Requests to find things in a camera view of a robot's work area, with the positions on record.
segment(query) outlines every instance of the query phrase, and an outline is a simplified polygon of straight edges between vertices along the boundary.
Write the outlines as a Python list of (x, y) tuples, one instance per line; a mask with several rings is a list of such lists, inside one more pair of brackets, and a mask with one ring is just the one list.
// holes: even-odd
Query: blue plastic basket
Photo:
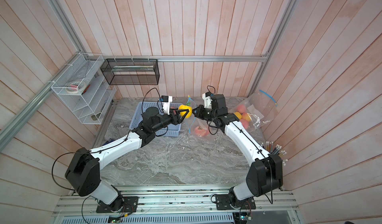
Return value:
[[(170, 106), (175, 107), (175, 108), (179, 108), (180, 105), (181, 105), (181, 103), (170, 103)], [(148, 101), (146, 102), (145, 101), (143, 103), (143, 112), (145, 112), (147, 108), (152, 107), (152, 106), (158, 107), (156, 102), (148, 102)], [(134, 116), (133, 116), (133, 119), (131, 120), (129, 129), (132, 130), (132, 129), (138, 127), (139, 123), (143, 120), (141, 114), (142, 114), (142, 102), (139, 102), (137, 108), (135, 109)], [(168, 127), (169, 127), (169, 130), (167, 131), (167, 133), (164, 136), (170, 136), (170, 137), (178, 137), (179, 136), (180, 124), (176, 125), (176, 126), (173, 124), (170, 124)], [(167, 128), (160, 129), (159, 131), (156, 131), (155, 133), (156, 133), (156, 135), (162, 135), (166, 132), (166, 130), (167, 130)]]

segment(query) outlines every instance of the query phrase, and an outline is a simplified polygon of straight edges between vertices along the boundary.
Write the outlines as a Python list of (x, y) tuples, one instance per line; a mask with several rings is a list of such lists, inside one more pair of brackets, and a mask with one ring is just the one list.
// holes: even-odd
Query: white wire shelf organizer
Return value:
[(101, 124), (116, 92), (103, 75), (100, 54), (81, 53), (54, 82), (52, 90), (83, 124)]

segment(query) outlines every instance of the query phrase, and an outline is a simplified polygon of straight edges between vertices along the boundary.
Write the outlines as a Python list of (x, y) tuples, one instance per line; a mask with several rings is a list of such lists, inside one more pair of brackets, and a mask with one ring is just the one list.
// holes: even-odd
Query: gray marble surface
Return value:
[[(187, 102), (186, 97), (173, 102)], [(243, 97), (226, 98), (230, 109)], [(145, 101), (156, 101), (146, 98)], [(141, 98), (118, 101), (105, 140), (118, 139), (129, 131), (129, 125)], [(195, 98), (197, 105), (201, 97)], [(258, 142), (265, 142), (261, 130), (251, 132)], [(148, 145), (129, 152), (101, 170), (101, 177), (113, 185), (166, 184), (235, 184), (245, 180), (249, 166), (238, 147), (221, 131), (206, 138), (189, 134), (182, 123), (179, 137), (155, 137)]]

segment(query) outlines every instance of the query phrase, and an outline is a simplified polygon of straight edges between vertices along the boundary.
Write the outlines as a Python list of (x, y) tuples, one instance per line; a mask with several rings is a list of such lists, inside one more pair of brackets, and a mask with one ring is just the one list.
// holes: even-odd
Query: black mesh basket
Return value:
[(159, 81), (156, 59), (109, 58), (101, 71), (110, 85), (157, 85)]

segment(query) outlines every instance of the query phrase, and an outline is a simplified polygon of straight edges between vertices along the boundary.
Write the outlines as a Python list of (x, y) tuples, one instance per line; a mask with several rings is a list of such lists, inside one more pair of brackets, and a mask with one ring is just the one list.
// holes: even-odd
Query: plastic packaging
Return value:
[(269, 113), (274, 105), (275, 103), (266, 94), (253, 93), (228, 112), (239, 113), (236, 116), (240, 119), (243, 127), (251, 132), (273, 120), (266, 119), (263, 112)]

